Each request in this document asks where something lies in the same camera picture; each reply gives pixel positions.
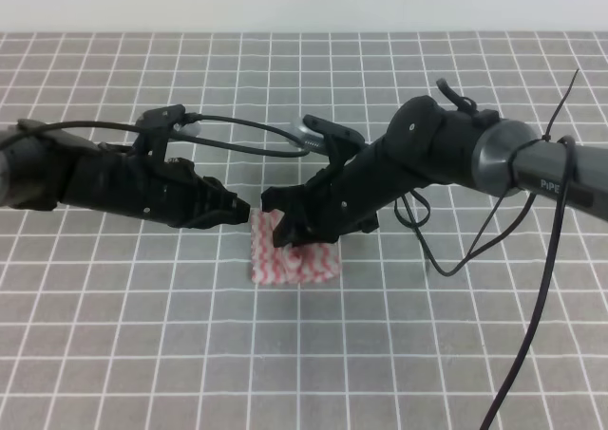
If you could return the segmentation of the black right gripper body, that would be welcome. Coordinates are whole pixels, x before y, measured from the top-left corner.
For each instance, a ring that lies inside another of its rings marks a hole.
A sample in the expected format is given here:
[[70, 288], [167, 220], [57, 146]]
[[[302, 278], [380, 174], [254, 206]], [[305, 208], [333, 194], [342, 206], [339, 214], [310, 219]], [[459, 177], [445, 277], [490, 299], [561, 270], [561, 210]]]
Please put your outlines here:
[[309, 244], [335, 243], [342, 235], [361, 232], [369, 234], [379, 227], [376, 209], [357, 209], [357, 190], [348, 194], [339, 187], [339, 173], [330, 181], [306, 185], [310, 192], [310, 209], [305, 218]]

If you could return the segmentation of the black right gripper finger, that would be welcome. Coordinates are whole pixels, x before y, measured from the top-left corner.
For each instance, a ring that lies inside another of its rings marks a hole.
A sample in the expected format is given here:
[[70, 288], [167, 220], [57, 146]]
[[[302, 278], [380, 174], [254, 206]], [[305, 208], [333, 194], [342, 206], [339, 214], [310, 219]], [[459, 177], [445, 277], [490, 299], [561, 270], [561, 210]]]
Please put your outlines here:
[[310, 209], [309, 188], [304, 185], [270, 187], [261, 194], [261, 210], [280, 211], [288, 216], [307, 216]]
[[309, 232], [305, 218], [296, 213], [285, 213], [273, 230], [274, 247], [299, 247], [308, 243]]

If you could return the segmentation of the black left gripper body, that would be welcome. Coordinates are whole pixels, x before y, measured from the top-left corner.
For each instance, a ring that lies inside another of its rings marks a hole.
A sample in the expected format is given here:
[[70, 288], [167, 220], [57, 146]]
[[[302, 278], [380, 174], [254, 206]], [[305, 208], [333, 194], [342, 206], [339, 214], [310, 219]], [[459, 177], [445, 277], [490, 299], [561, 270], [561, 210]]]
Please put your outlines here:
[[223, 222], [223, 190], [198, 177], [184, 159], [102, 152], [76, 160], [59, 201], [173, 228], [209, 229]]

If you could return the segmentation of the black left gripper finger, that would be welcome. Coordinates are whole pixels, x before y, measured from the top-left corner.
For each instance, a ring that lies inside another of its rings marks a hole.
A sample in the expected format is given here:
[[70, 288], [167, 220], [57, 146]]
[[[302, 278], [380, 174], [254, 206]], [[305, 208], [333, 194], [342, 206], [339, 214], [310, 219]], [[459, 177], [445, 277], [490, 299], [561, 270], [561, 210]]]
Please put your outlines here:
[[211, 229], [218, 225], [239, 225], [249, 220], [251, 206], [228, 191], [216, 178], [198, 178], [190, 229]]

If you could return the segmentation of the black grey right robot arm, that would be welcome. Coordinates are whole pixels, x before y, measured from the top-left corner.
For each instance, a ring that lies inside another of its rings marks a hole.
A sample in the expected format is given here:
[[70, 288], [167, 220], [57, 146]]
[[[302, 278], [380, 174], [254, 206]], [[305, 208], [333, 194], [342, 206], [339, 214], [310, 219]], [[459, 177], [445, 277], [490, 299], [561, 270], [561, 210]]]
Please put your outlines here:
[[557, 198], [563, 145], [539, 139], [524, 122], [478, 109], [445, 80], [437, 85], [454, 109], [428, 95], [412, 98], [371, 144], [346, 126], [304, 116], [297, 136], [329, 164], [302, 185], [262, 194], [264, 212], [283, 213], [274, 245], [334, 243], [344, 234], [370, 233], [381, 208], [431, 184], [458, 184], [494, 197], [526, 190]]

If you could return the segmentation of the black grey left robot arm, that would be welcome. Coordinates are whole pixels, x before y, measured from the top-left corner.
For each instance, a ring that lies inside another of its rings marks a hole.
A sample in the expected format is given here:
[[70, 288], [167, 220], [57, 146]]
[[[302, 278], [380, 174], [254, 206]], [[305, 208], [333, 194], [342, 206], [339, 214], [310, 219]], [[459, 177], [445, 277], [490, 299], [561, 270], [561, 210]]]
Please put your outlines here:
[[250, 206], [188, 159], [167, 159], [170, 126], [145, 127], [132, 145], [94, 143], [66, 124], [20, 120], [1, 134], [1, 204], [58, 205], [206, 230], [248, 221]]

